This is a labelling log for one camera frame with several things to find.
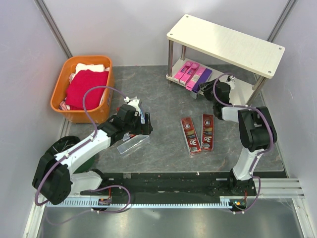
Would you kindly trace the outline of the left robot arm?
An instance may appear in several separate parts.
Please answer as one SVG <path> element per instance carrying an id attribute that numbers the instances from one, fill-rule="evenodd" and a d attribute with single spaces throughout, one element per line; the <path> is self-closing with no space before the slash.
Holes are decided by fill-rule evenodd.
<path id="1" fill-rule="evenodd" d="M 95 171 L 76 171 L 97 153 L 120 141 L 127 133 L 150 135 L 153 131 L 150 113 L 137 106 L 122 105 L 116 114 L 101 123 L 91 135 L 55 155 L 44 154 L 38 163 L 32 185 L 36 195 L 58 205 L 69 195 L 82 191 L 107 193 L 109 184 Z"/>

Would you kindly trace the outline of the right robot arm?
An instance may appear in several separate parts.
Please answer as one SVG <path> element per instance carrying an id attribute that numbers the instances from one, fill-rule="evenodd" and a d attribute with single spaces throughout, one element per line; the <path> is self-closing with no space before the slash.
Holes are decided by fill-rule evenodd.
<path id="1" fill-rule="evenodd" d="M 219 120 L 236 122 L 243 146 L 238 162 L 230 170 L 228 192 L 240 194 L 252 185 L 254 169 L 261 156 L 270 151 L 277 141 L 268 108 L 234 105 L 230 103 L 231 85 L 213 80 L 199 85 L 205 98 L 213 103 L 213 115 Z"/>

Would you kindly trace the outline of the pink toothpaste box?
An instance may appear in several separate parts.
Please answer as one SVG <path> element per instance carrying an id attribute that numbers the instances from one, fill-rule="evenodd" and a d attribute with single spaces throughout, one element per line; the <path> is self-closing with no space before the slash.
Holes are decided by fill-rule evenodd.
<path id="1" fill-rule="evenodd" d="M 174 76 L 174 80 L 176 82 L 180 82 L 180 79 L 183 77 L 183 75 L 186 73 L 186 71 L 191 67 L 191 65 L 193 64 L 192 61 L 186 61 L 184 63 L 184 65 L 181 67 L 181 69 L 176 73 L 176 75 Z"/>
<path id="2" fill-rule="evenodd" d="M 200 67 L 200 64 L 198 63 L 193 63 L 189 69 L 185 72 L 185 74 L 181 77 L 180 79 L 180 84 L 186 85 L 191 78 L 194 76 L 195 72 L 198 70 Z"/>
<path id="3" fill-rule="evenodd" d="M 201 75 L 204 73 L 205 70 L 206 68 L 201 66 L 197 69 L 193 77 L 186 84 L 187 90 L 191 91 L 194 88 L 194 86 L 196 85 L 196 83 L 198 82 L 199 78 L 201 77 Z"/>

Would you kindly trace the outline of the holographic purple toothpaste box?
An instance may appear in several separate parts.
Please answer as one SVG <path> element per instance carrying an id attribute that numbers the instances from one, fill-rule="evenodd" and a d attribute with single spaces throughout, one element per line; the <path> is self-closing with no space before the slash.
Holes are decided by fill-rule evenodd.
<path id="1" fill-rule="evenodd" d="M 198 97 L 198 94 L 200 92 L 200 84 L 205 83 L 209 80 L 209 78 L 212 75 L 212 70 L 209 68 L 205 68 L 202 73 L 199 73 L 198 79 L 196 80 L 192 90 L 191 90 L 191 97 L 196 99 Z"/>

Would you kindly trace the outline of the red 3D toothpaste box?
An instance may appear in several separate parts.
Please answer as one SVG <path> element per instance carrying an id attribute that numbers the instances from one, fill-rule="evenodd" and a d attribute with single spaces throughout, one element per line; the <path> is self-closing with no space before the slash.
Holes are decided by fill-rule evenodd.
<path id="1" fill-rule="evenodd" d="M 201 147 L 204 150 L 213 150 L 213 115 L 203 114 L 202 116 L 202 136 L 201 136 Z"/>
<path id="2" fill-rule="evenodd" d="M 181 120 L 182 132 L 185 138 L 186 147 L 190 155 L 201 152 L 201 145 L 191 117 L 185 117 Z"/>

